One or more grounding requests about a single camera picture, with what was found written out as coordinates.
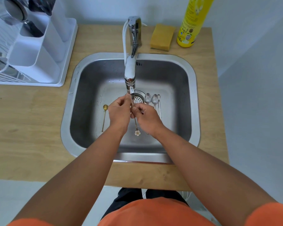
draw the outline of stainless steel sink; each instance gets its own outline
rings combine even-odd
[[[76,66],[70,85],[61,125],[65,148],[78,156],[99,136],[104,110],[116,98],[126,94],[123,53],[96,53]],[[164,125],[198,145],[200,125],[196,76],[184,59],[174,55],[138,54],[136,89],[161,95],[161,116]],[[106,113],[104,130],[109,126]],[[115,161],[172,163],[162,145],[141,131],[135,136],[131,119]]]

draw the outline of dish soap bottle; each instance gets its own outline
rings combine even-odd
[[[214,0],[190,0],[177,36],[177,43],[188,48],[200,32],[205,17]]]

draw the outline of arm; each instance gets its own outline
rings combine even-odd
[[[75,160],[47,182],[14,220],[37,218],[53,225],[82,225],[100,194],[130,121],[131,97],[109,107],[110,126]]]
[[[167,129],[152,106],[137,104],[132,112],[140,127],[162,144],[191,190],[222,225],[243,226],[256,208],[276,202],[250,178]]]

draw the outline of white flower charm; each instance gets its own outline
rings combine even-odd
[[[141,134],[141,132],[140,132],[140,130],[136,130],[134,134],[135,134],[137,137],[139,137],[140,134]]]

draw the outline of sponge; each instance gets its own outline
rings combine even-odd
[[[175,27],[157,24],[150,41],[151,48],[169,51],[174,31]]]

